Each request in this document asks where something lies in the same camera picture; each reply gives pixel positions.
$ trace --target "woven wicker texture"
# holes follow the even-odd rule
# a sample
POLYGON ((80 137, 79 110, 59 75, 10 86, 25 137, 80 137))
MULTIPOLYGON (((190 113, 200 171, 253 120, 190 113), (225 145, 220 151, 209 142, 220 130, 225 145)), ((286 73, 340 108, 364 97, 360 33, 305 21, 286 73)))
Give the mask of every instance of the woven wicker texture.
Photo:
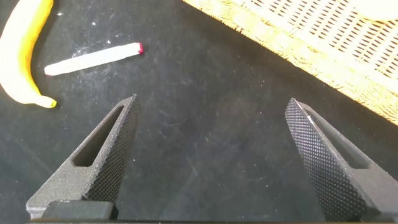
POLYGON ((183 0, 398 125, 398 20, 349 0, 183 0))

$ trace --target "yellow banana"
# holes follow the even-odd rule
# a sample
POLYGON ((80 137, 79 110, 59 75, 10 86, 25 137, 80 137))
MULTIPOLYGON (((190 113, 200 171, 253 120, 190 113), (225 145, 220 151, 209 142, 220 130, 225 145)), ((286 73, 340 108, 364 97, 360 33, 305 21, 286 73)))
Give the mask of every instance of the yellow banana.
POLYGON ((30 74, 36 40, 53 0, 20 0, 0 38, 0 84, 14 100, 53 108, 57 102, 42 96, 30 74))

